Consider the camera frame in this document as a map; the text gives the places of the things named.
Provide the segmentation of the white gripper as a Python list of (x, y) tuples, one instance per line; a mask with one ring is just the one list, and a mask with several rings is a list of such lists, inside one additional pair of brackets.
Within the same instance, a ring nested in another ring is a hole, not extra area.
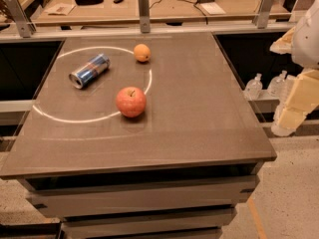
[(315, 0), (295, 28), (272, 43), (270, 51), (291, 54), (292, 61), (304, 69), (297, 77), (288, 75), (271, 131), (277, 136), (295, 132), (319, 106), (319, 0)]

